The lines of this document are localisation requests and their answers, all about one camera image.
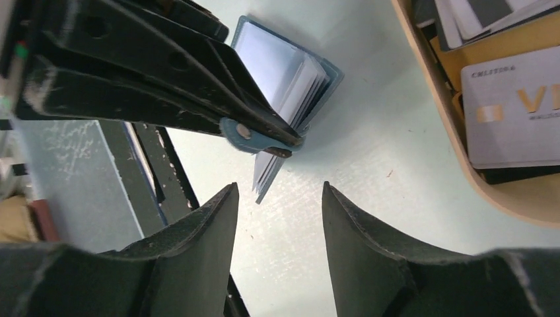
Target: table surface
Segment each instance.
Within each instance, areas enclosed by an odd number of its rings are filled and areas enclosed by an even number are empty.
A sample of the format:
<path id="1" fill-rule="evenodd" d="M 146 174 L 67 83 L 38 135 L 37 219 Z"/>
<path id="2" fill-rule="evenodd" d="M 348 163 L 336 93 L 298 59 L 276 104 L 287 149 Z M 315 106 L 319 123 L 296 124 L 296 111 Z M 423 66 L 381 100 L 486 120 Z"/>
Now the table surface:
<path id="1" fill-rule="evenodd" d="M 346 74 L 261 205 L 251 192 L 252 156 L 219 137 L 170 130 L 201 203 L 239 184 L 231 270 L 252 316 L 336 315 L 321 217 L 326 180 L 369 213 L 442 248 L 560 246 L 560 230 L 501 213 L 467 183 L 389 0 L 197 2 L 231 34 L 240 15 L 253 15 Z"/>

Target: hole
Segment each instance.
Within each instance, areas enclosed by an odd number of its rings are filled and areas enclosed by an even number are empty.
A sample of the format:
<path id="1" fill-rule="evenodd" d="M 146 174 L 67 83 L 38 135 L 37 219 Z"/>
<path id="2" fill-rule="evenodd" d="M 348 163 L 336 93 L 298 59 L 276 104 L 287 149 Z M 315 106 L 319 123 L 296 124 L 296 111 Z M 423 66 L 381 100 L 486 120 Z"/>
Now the hole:
<path id="1" fill-rule="evenodd" d="M 169 66 L 173 67 L 177 71 L 186 71 L 189 68 L 189 62 L 185 56 L 179 52 L 169 54 L 167 62 L 169 63 Z"/>
<path id="2" fill-rule="evenodd" d="M 110 25 L 100 17 L 87 17 L 84 31 L 92 38 L 103 38 L 109 34 Z"/>

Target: screw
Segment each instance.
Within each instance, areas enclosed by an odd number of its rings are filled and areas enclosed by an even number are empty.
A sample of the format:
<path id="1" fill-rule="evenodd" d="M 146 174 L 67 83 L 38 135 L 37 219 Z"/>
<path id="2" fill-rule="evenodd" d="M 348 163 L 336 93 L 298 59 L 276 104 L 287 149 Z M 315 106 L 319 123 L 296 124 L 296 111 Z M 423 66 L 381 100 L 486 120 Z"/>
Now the screw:
<path id="1" fill-rule="evenodd" d="M 243 137 L 243 139 L 251 139 L 251 131 L 245 125 L 242 125 L 241 123 L 238 124 L 236 130 L 237 133 L 239 133 L 239 135 Z"/>

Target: box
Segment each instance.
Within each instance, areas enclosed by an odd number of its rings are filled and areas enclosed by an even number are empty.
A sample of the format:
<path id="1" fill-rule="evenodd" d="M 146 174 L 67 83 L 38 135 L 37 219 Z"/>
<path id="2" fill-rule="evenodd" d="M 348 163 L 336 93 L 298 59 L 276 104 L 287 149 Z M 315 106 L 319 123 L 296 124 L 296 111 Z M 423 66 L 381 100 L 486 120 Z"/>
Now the box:
<path id="1" fill-rule="evenodd" d="M 452 96 L 434 63 L 429 43 L 415 26 L 410 0 L 392 0 L 408 42 L 434 96 L 465 177 L 474 190 L 501 211 L 537 225 L 560 227 L 560 174 L 499 185 L 487 184 L 472 168 L 466 153 L 464 121 L 453 110 Z"/>

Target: white table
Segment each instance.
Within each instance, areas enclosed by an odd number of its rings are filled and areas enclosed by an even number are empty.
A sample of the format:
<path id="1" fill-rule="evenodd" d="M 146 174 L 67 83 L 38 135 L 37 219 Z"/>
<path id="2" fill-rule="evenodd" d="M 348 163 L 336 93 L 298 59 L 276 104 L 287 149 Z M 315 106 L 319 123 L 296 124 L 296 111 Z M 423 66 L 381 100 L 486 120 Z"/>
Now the white table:
<path id="1" fill-rule="evenodd" d="M 252 316 L 336 315 L 321 218 L 325 180 L 442 248 L 560 246 L 560 230 L 506 216 L 467 183 L 389 0 L 197 2 L 230 34 L 240 15 L 254 15 L 346 74 L 261 205 L 251 192 L 252 156 L 219 137 L 170 131 L 201 203 L 239 184 L 231 271 Z"/>

